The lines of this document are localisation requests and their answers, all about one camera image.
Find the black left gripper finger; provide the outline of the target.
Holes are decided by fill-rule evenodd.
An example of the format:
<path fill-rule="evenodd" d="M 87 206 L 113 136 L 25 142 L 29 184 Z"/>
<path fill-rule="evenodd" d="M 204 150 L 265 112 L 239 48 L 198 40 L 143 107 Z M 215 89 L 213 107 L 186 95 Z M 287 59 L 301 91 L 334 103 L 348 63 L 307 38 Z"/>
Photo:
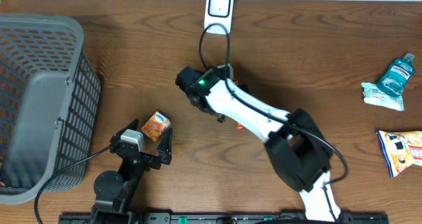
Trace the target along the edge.
<path fill-rule="evenodd" d="M 122 128 L 121 130 L 119 130 L 118 132 L 116 132 L 110 140 L 111 144 L 116 144 L 118 143 L 118 141 L 120 141 L 120 136 L 127 130 L 127 129 L 131 129 L 131 130 L 136 130 L 138 128 L 138 124 L 139 124 L 139 120 L 135 119 L 133 121 L 131 121 L 127 126 L 125 126 L 124 128 Z"/>
<path fill-rule="evenodd" d="M 159 146 L 156 151 L 158 152 L 158 157 L 161 163 L 165 165 L 170 165 L 172 160 L 171 152 L 171 141 L 172 141 L 173 129 L 170 127 L 166 132 L 165 136 L 162 138 Z"/>

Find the small orange tissue pack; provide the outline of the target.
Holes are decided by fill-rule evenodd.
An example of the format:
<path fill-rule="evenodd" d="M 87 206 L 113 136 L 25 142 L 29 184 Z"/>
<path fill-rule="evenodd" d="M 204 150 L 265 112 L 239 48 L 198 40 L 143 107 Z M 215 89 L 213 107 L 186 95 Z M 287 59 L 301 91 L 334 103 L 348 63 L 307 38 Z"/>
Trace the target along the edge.
<path fill-rule="evenodd" d="M 149 137 L 149 139 L 157 141 L 170 125 L 170 119 L 163 113 L 156 111 L 142 126 L 141 131 Z"/>

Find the yellow chips snack bag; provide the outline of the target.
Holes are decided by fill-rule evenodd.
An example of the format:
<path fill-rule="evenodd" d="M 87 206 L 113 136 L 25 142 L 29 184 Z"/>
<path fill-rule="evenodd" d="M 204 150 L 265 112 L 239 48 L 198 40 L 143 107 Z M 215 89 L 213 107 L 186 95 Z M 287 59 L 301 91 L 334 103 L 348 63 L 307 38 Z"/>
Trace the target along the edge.
<path fill-rule="evenodd" d="M 411 165 L 421 166 L 421 131 L 377 131 L 377 138 L 391 177 Z"/>

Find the pale green snack packet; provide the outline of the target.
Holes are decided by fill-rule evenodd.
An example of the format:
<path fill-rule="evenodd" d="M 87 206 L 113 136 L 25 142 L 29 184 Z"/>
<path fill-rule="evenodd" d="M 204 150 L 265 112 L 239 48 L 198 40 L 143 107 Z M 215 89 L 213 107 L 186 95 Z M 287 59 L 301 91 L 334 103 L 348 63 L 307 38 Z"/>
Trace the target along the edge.
<path fill-rule="evenodd" d="M 361 86 L 363 88 L 363 101 L 365 103 L 386 107 L 396 111 L 404 110 L 402 96 L 397 98 L 391 97 L 379 90 L 375 84 L 370 82 L 362 82 Z"/>

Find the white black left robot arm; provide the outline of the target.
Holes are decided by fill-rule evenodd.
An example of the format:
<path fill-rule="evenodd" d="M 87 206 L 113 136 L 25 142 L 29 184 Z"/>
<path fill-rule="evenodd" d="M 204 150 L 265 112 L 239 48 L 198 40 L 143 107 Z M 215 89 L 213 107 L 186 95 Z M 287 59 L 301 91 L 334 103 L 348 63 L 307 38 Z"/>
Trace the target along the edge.
<path fill-rule="evenodd" d="M 89 223 L 142 223 L 143 216 L 130 208 L 140 180 L 151 169 L 160 169 L 172 160 L 171 139 L 173 129 L 165 135 L 156 148 L 157 154 L 142 151 L 143 133 L 137 130 L 139 120 L 135 119 L 110 140 L 110 152 L 118 155 L 122 163 L 117 171 L 105 171 L 94 182 L 96 194 Z"/>

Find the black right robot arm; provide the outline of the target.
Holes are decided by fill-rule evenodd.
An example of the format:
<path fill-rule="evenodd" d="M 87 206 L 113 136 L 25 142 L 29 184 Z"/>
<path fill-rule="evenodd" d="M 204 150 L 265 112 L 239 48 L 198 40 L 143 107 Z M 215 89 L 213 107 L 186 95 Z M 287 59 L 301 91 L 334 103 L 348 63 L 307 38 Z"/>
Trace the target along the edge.
<path fill-rule="evenodd" d="M 200 72 L 185 67 L 176 85 L 200 111 L 229 117 L 257 136 L 279 178 L 297 191 L 305 216 L 315 221 L 337 221 L 340 208 L 330 187 L 330 158 L 334 148 L 326 142 L 312 117 L 272 107 L 239 87 L 223 67 Z"/>

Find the teal Listerine mouthwash bottle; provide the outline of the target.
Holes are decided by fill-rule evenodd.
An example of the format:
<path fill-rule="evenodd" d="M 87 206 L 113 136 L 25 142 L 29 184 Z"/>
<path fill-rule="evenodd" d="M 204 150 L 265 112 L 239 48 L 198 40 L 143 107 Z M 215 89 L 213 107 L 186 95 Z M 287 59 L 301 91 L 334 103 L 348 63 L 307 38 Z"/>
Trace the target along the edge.
<path fill-rule="evenodd" d="M 412 53 L 396 59 L 376 83 L 377 88 L 393 98 L 400 97 L 408 80 L 415 74 L 414 60 L 415 55 Z"/>

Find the orange red snack bar wrapper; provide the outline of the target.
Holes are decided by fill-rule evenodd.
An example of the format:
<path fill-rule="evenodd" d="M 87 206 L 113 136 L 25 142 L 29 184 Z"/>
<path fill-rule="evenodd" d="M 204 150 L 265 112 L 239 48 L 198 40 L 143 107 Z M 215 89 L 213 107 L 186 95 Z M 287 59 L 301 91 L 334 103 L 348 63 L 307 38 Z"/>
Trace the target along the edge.
<path fill-rule="evenodd" d="M 237 78 L 234 78 L 233 82 L 235 83 L 235 85 L 237 86 L 239 85 L 239 80 Z M 242 124 L 237 123 L 237 130 L 243 130 L 243 129 L 245 129 L 245 127 Z"/>

